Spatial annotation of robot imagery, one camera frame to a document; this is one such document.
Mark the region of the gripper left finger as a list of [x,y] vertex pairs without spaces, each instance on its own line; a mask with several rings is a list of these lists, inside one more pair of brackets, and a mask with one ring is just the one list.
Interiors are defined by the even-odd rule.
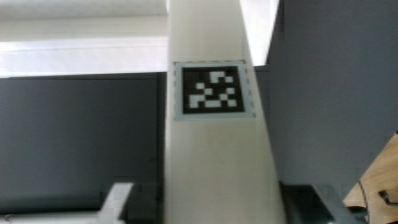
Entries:
[[159,219],[159,189],[155,185],[118,182],[113,185],[97,224],[155,224]]

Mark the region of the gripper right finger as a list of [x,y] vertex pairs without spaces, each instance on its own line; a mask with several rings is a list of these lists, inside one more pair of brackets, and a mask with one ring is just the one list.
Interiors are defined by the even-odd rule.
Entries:
[[363,224],[312,185],[282,184],[289,224]]

